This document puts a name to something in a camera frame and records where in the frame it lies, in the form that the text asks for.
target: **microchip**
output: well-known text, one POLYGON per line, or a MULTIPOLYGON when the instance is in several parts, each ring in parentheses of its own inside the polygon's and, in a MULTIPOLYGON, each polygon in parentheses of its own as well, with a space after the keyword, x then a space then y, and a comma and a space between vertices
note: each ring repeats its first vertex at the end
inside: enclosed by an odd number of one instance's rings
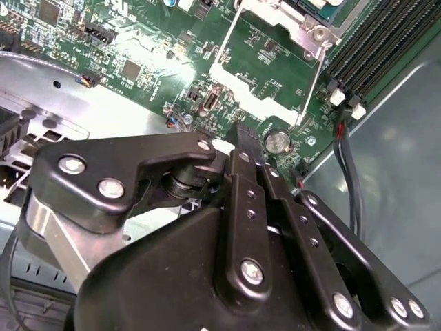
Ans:
POLYGON ((121 74, 123 74, 123 76, 127 77, 128 79, 130 79, 132 81, 136 81, 140 71, 141 71, 140 66, 127 60, 124 63, 124 68, 123 68, 123 71, 121 71, 121 74))
POLYGON ((192 43, 193 41, 193 37, 186 32, 181 32, 179 39, 182 40, 186 45, 192 43))
POLYGON ((170 59, 170 60, 173 59, 174 58, 174 53, 171 50, 169 50, 167 52, 167 55, 165 55, 165 58, 170 59))
POLYGON ((214 49, 214 45, 212 43, 207 43, 207 45, 205 45, 205 50, 207 52, 211 52, 214 49))
POLYGON ((49 1, 41 0, 39 18, 48 24, 55 26, 58 21, 60 8, 49 1))
POLYGON ((79 10, 75 10, 74 16, 72 17, 72 22, 78 23, 81 19, 81 12, 79 10))
POLYGON ((272 40, 268 39, 267 43, 265 44, 265 50, 270 53, 276 48, 276 43, 274 43, 272 40))

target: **green circuit board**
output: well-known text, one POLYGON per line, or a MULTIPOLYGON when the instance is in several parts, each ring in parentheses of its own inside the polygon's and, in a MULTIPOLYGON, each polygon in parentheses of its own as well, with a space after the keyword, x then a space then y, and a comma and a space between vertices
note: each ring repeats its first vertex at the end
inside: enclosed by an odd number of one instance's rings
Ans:
MULTIPOLYGON (((208 75, 236 13, 234 2, 209 2, 207 7, 194 0, 186 11, 165 6, 163 0, 3 0, 0 21, 21 31, 27 49, 73 71, 100 74, 103 86, 146 111, 164 117, 170 111, 190 114, 193 128, 204 128, 218 138, 235 121, 257 129, 262 139, 272 128, 288 130, 292 149, 277 156, 278 168, 285 175, 301 159, 313 161, 333 139, 336 114, 328 102, 325 82, 319 79, 300 126, 291 127, 276 117, 260 121, 241 110, 232 93, 208 75), (86 38, 82 28, 86 23, 104 26, 117 36, 109 45, 86 38), (201 116, 200 104, 213 88, 218 88, 219 100, 201 116), (191 91, 197 95, 189 97, 191 91)), ((341 24, 353 15, 357 2, 346 1, 334 21, 341 24)), ((378 0, 363 2, 367 4, 353 17, 340 47, 378 0)), ((338 46, 327 58, 337 51, 338 46)), ((317 66, 316 61, 304 58, 283 27, 271 27, 250 12, 241 15, 221 60, 224 69, 249 84, 254 96, 270 97, 297 111, 317 66)))

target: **black cable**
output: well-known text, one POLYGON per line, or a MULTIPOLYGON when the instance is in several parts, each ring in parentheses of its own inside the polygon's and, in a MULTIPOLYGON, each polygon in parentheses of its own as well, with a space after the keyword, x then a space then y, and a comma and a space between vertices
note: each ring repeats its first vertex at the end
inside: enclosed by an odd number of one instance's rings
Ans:
POLYGON ((343 171, 348 188, 350 205, 349 227, 352 231, 356 232, 358 238, 363 240, 365 237, 364 202, 360 179, 358 178, 349 145, 349 129, 345 122, 338 126, 337 138, 334 141, 334 153, 343 171))
POLYGON ((14 298, 12 297, 12 289, 11 289, 11 274, 12 274, 12 260, 14 259, 15 248, 19 242, 19 238, 17 236, 17 227, 11 232, 9 236, 8 242, 3 249, 3 252, 0 255, 0 290, 3 292, 3 296, 5 298, 5 303, 9 309, 9 311, 14 316, 17 323, 20 325, 23 331, 31 331, 21 318, 17 307, 14 303, 14 298))

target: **black metal arm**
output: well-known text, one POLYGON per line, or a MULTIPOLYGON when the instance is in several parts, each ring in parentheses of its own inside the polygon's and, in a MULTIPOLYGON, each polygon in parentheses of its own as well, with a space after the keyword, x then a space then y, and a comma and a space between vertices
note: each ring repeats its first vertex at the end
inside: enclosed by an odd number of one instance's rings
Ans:
POLYGON ((344 223, 311 192, 294 199, 252 130, 233 130, 229 157, 196 133, 40 150, 19 233, 79 290, 76 329, 429 330, 344 223), (189 197, 205 207, 124 247, 130 215, 189 197))

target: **mounting hole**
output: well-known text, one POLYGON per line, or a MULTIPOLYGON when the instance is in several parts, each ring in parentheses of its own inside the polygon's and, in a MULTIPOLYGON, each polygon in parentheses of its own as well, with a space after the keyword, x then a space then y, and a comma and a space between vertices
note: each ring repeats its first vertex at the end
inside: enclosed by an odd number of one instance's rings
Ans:
POLYGON ((309 242, 311 243, 312 246, 314 247, 318 247, 318 241, 315 238, 310 238, 309 242))
POLYGON ((255 219, 256 218, 256 213, 254 212, 254 210, 248 209, 247 210, 247 216, 249 219, 255 219))
POLYGON ((214 194, 219 191, 221 185, 219 183, 211 183, 208 185, 208 190, 211 194, 214 194))

